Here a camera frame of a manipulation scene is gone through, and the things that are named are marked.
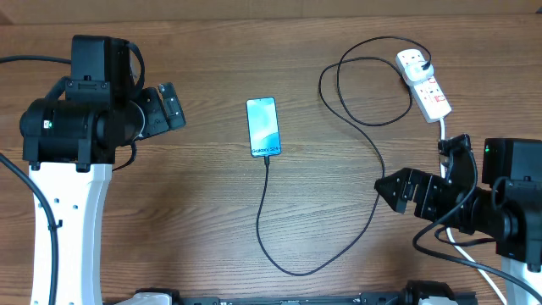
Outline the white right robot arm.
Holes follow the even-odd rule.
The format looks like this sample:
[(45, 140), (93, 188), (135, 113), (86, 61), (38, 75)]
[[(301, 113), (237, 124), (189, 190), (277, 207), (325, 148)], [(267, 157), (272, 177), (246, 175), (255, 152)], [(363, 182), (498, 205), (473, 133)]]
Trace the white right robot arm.
[[(467, 134), (438, 143), (444, 176), (403, 168), (376, 180), (377, 193), (397, 213), (414, 202), (414, 214), (429, 225), (412, 240), (416, 250), (459, 263), (506, 282), (510, 304), (541, 302), (541, 142), (519, 138), (488, 138), (484, 160), (477, 165)], [(495, 244), (501, 268), (475, 263), (420, 245), (429, 232), (436, 237), (454, 228), (483, 237), (462, 243)]]

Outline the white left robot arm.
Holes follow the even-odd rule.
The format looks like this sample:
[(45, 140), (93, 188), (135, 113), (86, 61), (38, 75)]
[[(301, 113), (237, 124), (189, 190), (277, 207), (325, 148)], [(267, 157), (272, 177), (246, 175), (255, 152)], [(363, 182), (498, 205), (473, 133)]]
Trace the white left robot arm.
[(145, 87), (133, 72), (141, 59), (124, 39), (75, 36), (70, 76), (20, 119), (36, 211), (34, 304), (102, 302), (102, 216), (115, 152), (185, 125), (174, 87)]

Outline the Samsung Galaxy smartphone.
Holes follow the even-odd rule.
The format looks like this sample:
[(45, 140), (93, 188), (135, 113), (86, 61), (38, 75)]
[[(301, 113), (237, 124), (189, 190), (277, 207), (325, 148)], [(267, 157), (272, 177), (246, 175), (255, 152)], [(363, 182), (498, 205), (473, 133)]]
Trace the Samsung Galaxy smartphone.
[(282, 152), (276, 101), (273, 97), (246, 101), (251, 155), (254, 158), (280, 155)]

